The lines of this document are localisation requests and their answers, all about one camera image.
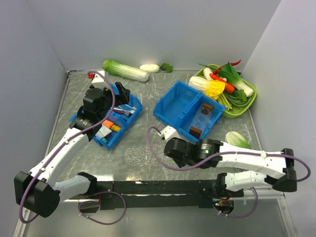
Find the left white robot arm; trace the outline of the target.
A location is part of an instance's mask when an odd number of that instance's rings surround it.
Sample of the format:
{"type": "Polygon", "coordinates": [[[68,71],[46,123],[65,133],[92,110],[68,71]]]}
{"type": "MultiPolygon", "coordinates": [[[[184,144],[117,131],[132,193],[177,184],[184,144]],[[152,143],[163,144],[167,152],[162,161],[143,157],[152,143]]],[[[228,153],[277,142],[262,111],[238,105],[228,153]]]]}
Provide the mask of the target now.
{"type": "Polygon", "coordinates": [[[57,179],[74,155],[101,129],[102,122],[113,108],[129,103],[130,90],[124,88],[120,82],[116,82],[115,86],[118,94],[114,94],[112,87],[99,89],[90,86],[83,98],[83,105],[62,140],[29,172],[17,173],[14,188],[20,211],[26,208],[46,218],[66,199],[77,195],[85,198],[96,196],[97,178],[93,175],[80,172],[63,182],[57,182],[57,179]]]}

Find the blue storage bin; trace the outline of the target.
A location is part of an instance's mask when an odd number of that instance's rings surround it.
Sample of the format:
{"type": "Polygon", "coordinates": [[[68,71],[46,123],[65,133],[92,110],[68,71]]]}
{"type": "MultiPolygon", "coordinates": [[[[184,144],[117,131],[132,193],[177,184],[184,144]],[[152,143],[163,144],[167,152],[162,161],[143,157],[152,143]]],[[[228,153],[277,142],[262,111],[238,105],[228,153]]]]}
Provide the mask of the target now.
{"type": "Polygon", "coordinates": [[[189,133],[189,126],[203,103],[213,106],[211,123],[199,138],[203,139],[221,117],[225,107],[182,81],[176,82],[156,103],[153,115],[164,124],[175,128],[187,140],[197,142],[199,139],[189,133]]]}
{"type": "MultiPolygon", "coordinates": [[[[115,84],[111,85],[114,94],[117,95],[119,94],[118,89],[116,88],[115,84]]],[[[106,114],[106,118],[109,121],[112,121],[115,125],[119,126],[121,129],[119,132],[114,132],[112,131],[109,135],[107,135],[105,138],[108,140],[108,144],[105,144],[102,141],[102,138],[98,138],[95,136],[95,134],[98,132],[98,130],[101,128],[102,124],[90,131],[87,132],[88,137],[90,140],[94,140],[99,146],[105,147],[107,150],[111,150],[115,145],[118,143],[118,141],[123,137],[124,133],[131,127],[131,125],[138,119],[140,112],[143,109],[143,106],[141,102],[138,100],[138,98],[132,94],[130,94],[130,106],[136,107],[137,110],[135,110],[135,113],[132,114],[131,116],[126,116],[123,114],[118,114],[114,111],[108,111],[106,114]]],[[[90,127],[94,125],[94,123],[80,123],[79,122],[79,111],[75,113],[71,118],[70,118],[70,127],[75,127],[79,130],[83,130],[87,127],[90,127]]]]}

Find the black base frame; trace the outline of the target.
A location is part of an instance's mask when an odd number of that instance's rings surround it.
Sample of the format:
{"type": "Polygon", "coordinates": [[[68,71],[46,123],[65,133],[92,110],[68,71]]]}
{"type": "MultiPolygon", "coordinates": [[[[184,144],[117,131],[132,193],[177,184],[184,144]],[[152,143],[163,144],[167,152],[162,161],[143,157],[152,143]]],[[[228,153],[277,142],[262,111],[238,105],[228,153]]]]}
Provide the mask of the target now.
{"type": "Polygon", "coordinates": [[[96,192],[122,195],[127,208],[186,207],[212,208],[214,199],[242,198],[244,192],[216,188],[215,180],[99,181],[96,192]]]}

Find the green vegetable tray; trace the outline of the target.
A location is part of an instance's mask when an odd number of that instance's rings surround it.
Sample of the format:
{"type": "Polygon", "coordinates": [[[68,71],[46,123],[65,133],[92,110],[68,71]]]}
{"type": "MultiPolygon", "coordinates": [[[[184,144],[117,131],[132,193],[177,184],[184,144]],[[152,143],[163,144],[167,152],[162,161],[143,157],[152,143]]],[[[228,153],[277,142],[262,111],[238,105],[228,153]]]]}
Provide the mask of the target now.
{"type": "Polygon", "coordinates": [[[239,62],[231,63],[230,66],[221,67],[214,64],[201,64],[204,69],[209,68],[214,75],[226,78],[227,83],[235,88],[233,93],[223,92],[217,99],[218,103],[225,106],[223,117],[228,119],[234,119],[242,115],[249,109],[257,96],[256,88],[243,80],[240,73],[233,69],[233,66],[237,64],[239,64],[239,62]]]}

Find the bok choy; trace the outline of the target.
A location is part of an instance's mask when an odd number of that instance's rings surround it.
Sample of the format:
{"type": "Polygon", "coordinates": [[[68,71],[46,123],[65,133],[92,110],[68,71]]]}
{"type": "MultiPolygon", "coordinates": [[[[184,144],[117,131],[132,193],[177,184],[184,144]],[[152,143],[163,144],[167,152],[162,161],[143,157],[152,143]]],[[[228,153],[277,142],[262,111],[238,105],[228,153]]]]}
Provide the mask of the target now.
{"type": "Polygon", "coordinates": [[[222,66],[217,75],[222,78],[226,78],[227,82],[236,89],[243,90],[247,97],[252,96],[254,92],[253,89],[244,83],[242,77],[237,73],[231,63],[227,63],[226,65],[222,66]]]}

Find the white toothpaste tube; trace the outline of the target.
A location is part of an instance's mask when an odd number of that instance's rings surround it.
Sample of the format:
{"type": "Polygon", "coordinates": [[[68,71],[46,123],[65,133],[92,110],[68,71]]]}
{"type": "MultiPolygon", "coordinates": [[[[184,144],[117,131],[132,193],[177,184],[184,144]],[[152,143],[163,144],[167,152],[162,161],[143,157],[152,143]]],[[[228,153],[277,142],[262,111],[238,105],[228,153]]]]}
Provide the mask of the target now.
{"type": "Polygon", "coordinates": [[[109,129],[105,125],[102,125],[101,128],[98,130],[98,132],[95,134],[95,136],[98,138],[104,138],[107,135],[109,135],[111,132],[112,132],[111,129],[109,129]]]}

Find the green napa cabbage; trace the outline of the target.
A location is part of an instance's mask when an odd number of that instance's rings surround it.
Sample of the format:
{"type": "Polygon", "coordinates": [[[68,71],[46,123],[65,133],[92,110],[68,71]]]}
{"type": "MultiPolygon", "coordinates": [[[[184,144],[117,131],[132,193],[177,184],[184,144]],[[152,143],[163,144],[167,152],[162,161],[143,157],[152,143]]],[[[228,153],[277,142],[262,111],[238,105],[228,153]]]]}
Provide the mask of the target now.
{"type": "Polygon", "coordinates": [[[108,72],[108,74],[113,76],[120,76],[122,78],[141,82],[146,82],[149,79],[148,72],[110,59],[103,62],[102,68],[104,71],[108,72]]]}

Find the orange carrot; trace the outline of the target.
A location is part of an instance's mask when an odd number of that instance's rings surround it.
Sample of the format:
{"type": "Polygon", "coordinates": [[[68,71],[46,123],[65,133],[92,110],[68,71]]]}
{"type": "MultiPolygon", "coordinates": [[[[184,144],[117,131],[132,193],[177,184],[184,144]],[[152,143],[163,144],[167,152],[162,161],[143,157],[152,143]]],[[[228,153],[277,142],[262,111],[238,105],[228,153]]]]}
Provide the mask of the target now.
{"type": "Polygon", "coordinates": [[[225,83],[225,89],[224,89],[224,91],[225,91],[226,93],[232,94],[232,93],[235,91],[235,88],[234,88],[231,84],[229,84],[228,82],[226,82],[225,80],[223,80],[222,78],[220,78],[220,77],[218,77],[217,75],[212,74],[212,73],[210,73],[209,75],[210,75],[210,77],[211,77],[213,80],[218,80],[218,81],[221,81],[221,82],[224,82],[224,83],[225,83]]]}

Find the yellow white cabbage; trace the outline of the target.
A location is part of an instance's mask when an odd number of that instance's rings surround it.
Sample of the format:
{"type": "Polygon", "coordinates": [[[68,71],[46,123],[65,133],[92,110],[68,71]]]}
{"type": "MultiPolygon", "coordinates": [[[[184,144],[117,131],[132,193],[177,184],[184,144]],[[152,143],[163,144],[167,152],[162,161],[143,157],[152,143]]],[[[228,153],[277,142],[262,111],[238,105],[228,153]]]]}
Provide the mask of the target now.
{"type": "Polygon", "coordinates": [[[192,76],[188,86],[202,92],[207,97],[217,100],[225,89],[225,83],[218,80],[206,80],[202,77],[192,76]]]}

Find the orange toothpaste tube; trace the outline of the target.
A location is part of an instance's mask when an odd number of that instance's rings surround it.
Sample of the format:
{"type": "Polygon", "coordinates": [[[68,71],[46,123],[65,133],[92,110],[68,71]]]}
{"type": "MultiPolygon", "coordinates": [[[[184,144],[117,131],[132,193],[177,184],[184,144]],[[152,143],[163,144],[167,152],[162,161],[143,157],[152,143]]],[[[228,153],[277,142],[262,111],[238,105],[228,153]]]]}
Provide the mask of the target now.
{"type": "Polygon", "coordinates": [[[111,129],[111,127],[114,125],[114,123],[112,122],[112,121],[109,121],[109,120],[104,120],[103,122],[102,122],[102,124],[105,126],[105,127],[107,127],[107,128],[109,128],[109,129],[111,129]]]}

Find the green beans bundle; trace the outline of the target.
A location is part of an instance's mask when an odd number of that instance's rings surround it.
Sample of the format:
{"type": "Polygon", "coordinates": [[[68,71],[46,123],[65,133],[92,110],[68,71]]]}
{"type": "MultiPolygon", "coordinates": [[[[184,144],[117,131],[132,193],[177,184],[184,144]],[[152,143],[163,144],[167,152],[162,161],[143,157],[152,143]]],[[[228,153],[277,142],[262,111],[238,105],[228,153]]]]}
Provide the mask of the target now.
{"type": "Polygon", "coordinates": [[[229,95],[225,92],[219,95],[217,102],[225,107],[226,111],[232,111],[233,109],[242,109],[250,103],[250,99],[241,101],[239,98],[229,95]]]}

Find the yellow capped tube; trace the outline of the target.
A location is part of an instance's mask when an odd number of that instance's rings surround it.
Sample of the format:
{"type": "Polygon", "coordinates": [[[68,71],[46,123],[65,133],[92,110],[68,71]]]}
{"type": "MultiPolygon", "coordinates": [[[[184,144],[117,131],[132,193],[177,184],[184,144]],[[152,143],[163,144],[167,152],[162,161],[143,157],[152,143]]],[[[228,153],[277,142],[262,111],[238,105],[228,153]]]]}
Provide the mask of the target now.
{"type": "Polygon", "coordinates": [[[111,131],[114,131],[114,132],[119,132],[120,129],[121,129],[121,128],[120,128],[119,126],[115,125],[115,124],[110,127],[110,130],[111,130],[111,131]]]}

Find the white radish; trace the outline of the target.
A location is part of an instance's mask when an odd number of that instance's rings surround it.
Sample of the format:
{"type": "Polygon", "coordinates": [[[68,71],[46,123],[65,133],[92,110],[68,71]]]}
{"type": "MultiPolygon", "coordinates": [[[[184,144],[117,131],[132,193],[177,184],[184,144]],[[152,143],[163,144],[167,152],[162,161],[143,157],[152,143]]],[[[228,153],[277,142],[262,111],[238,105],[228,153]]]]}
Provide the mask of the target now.
{"type": "Polygon", "coordinates": [[[157,73],[160,70],[160,66],[157,64],[143,64],[139,69],[152,74],[157,73]]]}

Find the white toothbrush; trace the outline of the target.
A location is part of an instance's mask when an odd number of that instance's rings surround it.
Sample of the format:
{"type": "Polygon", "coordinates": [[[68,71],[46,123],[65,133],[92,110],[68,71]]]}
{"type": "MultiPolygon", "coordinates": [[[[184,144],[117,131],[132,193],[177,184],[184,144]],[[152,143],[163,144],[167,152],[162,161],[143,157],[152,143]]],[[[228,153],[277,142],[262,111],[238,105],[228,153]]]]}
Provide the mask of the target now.
{"type": "Polygon", "coordinates": [[[130,106],[128,104],[120,105],[119,107],[122,108],[123,110],[127,110],[127,111],[137,110],[136,107],[130,106]]]}

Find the red blue toothbrush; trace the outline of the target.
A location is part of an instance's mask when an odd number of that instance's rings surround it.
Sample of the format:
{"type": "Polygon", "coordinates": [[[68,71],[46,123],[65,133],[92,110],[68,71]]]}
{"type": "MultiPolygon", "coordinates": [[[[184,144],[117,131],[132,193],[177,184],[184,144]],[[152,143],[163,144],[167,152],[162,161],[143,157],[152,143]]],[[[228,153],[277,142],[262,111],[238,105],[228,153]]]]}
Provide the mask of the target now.
{"type": "Polygon", "coordinates": [[[135,110],[125,110],[121,107],[114,107],[114,112],[118,113],[118,114],[123,114],[126,116],[131,116],[132,114],[135,113],[135,110]]]}

